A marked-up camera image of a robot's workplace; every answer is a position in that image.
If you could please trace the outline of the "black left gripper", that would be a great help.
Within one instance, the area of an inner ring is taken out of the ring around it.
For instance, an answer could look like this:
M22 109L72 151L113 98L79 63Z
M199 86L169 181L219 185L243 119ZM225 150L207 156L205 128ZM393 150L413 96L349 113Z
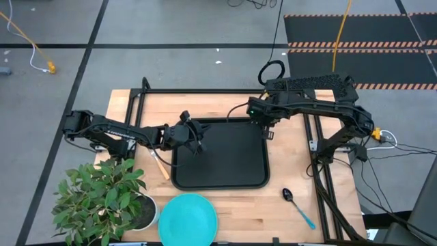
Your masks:
M210 124L202 124L193 120L188 111L180 114L180 121L174 126L166 126L163 135L163 150L173 150L185 146L194 155L207 150L201 142Z

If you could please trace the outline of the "black plastic tray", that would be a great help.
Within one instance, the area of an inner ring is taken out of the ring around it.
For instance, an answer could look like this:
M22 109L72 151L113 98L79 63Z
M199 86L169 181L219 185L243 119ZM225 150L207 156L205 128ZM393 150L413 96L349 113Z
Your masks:
M259 189L270 180L266 140L249 118L199 118L210 129L194 155L185 147L173 151L171 182L183 191Z

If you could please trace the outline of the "fork with orange handle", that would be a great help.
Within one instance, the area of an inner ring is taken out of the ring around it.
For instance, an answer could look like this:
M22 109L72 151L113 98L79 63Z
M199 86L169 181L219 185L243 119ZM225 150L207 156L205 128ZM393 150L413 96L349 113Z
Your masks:
M152 157L155 159L156 164L159 168L159 170L161 171L163 177L165 180L169 180L170 176L169 173L167 172L167 170L164 168L164 165L161 163L160 159L157 157L157 155L155 154L155 152L153 150L150 151L150 154L152 155Z

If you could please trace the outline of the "spoon with blue handle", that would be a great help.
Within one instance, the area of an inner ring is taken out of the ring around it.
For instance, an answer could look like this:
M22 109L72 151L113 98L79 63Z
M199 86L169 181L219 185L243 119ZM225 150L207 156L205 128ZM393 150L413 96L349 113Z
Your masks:
M287 202L291 202L295 207L296 210L300 213L300 215L302 216L302 218L306 221L307 225L312 229L315 230L316 229L316 225L314 224L314 222L312 222L312 220L300 209L300 207L295 203L294 201L294 196L293 193L288 189L288 188L283 188L282 189L282 196L284 198L284 200L286 200Z

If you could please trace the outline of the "turquoise round plate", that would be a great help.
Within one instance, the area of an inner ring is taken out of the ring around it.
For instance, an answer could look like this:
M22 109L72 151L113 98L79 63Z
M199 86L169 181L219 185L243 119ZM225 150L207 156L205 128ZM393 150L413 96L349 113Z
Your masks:
M163 208L158 235L163 246L210 246L218 230L218 216L210 200L183 193Z

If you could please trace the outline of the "black perforated computer case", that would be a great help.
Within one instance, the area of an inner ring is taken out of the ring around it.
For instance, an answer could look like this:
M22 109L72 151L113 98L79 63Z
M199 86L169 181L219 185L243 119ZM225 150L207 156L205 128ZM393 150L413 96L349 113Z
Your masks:
M331 90L338 102L355 103L358 100L354 79L349 75L337 73L313 77L271 79L266 82L265 90L267 92Z

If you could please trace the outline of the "white plant pot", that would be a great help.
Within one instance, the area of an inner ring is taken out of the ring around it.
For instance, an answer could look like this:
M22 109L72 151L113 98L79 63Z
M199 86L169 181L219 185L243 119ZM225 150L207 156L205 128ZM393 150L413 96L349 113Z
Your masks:
M132 216L133 230L145 230L158 222L160 208L152 197L138 193L131 205L134 209Z

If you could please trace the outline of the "black power adapter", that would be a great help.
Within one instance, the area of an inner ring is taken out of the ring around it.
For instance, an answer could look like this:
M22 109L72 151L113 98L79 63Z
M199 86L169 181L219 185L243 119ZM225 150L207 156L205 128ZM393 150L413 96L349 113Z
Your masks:
M362 162L366 162L368 160L368 155L367 155L367 149L365 146L362 145L356 145L355 149L353 150L355 157L362 161Z

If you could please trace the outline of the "green leafy plant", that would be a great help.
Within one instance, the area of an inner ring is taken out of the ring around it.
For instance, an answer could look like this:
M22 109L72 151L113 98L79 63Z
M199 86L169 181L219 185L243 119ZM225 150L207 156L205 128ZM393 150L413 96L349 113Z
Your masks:
M53 224L67 246L109 246L133 230L132 201L146 185L133 159L107 159L66 170L58 184Z

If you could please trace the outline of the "black hazard-striped floor mat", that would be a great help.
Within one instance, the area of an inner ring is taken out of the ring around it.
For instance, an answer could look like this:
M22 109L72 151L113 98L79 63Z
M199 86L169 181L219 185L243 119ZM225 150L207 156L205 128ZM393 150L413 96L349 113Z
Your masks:
M288 14L290 74L332 71L362 90L437 90L437 12Z

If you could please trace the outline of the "dark grey equipment panel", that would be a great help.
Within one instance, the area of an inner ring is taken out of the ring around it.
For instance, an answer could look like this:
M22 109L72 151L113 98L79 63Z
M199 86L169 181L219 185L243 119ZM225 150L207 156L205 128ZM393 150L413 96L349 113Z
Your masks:
M409 227L421 240L431 246L437 246L437 163L432 165L427 175L409 223L434 236L435 239Z

